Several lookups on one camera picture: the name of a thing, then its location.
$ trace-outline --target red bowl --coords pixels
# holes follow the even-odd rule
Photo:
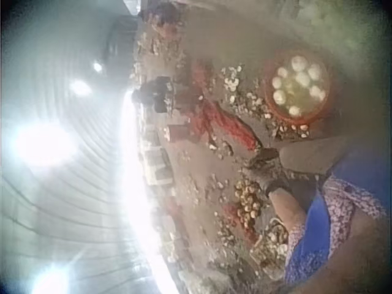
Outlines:
[[[291,64],[291,59],[294,56],[304,56],[309,63],[317,63],[320,65],[322,68],[322,77],[323,77],[323,84],[324,84],[324,90],[325,90],[325,98],[322,103],[318,105],[317,108],[314,109],[311,113],[307,113],[304,116],[301,116],[299,118],[292,118],[289,116],[288,113],[283,111],[280,106],[278,106],[273,98],[273,94],[275,92],[274,87],[272,86],[272,79],[276,76],[277,69],[280,68],[281,66],[287,64]],[[289,124],[294,124],[294,125],[302,125],[302,124],[310,124],[311,122],[315,121],[316,119],[321,118],[324,116],[328,110],[330,109],[331,106],[331,80],[330,80],[330,75],[329,72],[324,65],[324,62],[321,61],[315,54],[310,53],[308,51],[301,51],[301,50],[296,50],[296,51],[288,51],[285,52],[279,56],[277,56],[275,59],[273,59],[267,66],[265,67],[265,74],[264,74],[264,91],[265,91],[265,100],[267,105],[269,106],[269,109],[273,113],[273,115],[277,116],[279,119],[289,123]]]

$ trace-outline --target debris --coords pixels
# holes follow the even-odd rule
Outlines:
[[[309,126],[306,124],[303,124],[302,126],[300,126],[300,129],[303,131],[307,131],[309,129]]]
[[[223,141],[222,146],[225,149],[228,156],[234,155],[233,148],[229,143],[227,143],[226,141]]]
[[[213,150],[213,151],[215,151],[215,150],[218,149],[216,145],[211,144],[211,143],[208,145],[208,148],[209,148],[210,150]]]

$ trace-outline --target person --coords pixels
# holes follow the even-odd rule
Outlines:
[[[158,27],[163,27],[164,24],[175,25],[180,19],[179,10],[170,2],[161,2],[156,6],[141,9],[138,16],[145,23],[150,23],[155,18]]]
[[[334,137],[292,143],[279,157],[284,168],[323,179],[306,212],[284,177],[255,169],[257,159],[244,171],[289,232],[280,293],[380,293],[389,287],[389,147],[385,152]]]
[[[154,107],[157,113],[166,112],[165,97],[168,93],[167,84],[170,81],[170,77],[159,76],[154,80],[143,83],[140,89],[136,89],[132,93],[133,102]]]

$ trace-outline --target egg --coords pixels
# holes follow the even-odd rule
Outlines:
[[[311,88],[309,89],[309,94],[313,98],[319,98],[320,93],[321,93],[321,89],[318,86],[311,86]]]
[[[282,78],[287,78],[288,77],[288,70],[285,69],[284,67],[280,67],[277,69],[277,75]]]
[[[282,79],[279,78],[279,77],[274,77],[274,78],[272,79],[272,86],[273,86],[275,89],[280,89],[280,88],[282,87]]]
[[[302,72],[307,67],[307,60],[303,56],[294,56],[292,58],[292,67],[295,72]]]
[[[283,105],[286,103],[286,93],[282,90],[277,90],[274,92],[274,101],[278,105]]]
[[[295,76],[295,80],[302,87],[307,88],[311,83],[311,78],[306,72],[298,72]]]
[[[310,68],[307,70],[307,73],[309,74],[310,78],[314,81],[318,81],[321,79],[321,67],[318,64],[312,64]]]
[[[320,94],[318,95],[318,99],[320,99],[320,101],[324,101],[325,97],[326,97],[325,91],[321,91]]]
[[[288,113],[289,113],[289,115],[291,115],[292,117],[297,118],[297,117],[301,116],[301,109],[300,109],[299,107],[297,107],[297,106],[291,106],[291,107],[288,109]]]

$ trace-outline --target hand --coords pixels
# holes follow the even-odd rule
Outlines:
[[[265,192],[270,183],[274,181],[274,177],[267,170],[258,168],[243,168],[243,174],[247,176],[251,181],[255,181],[260,186],[261,190]]]

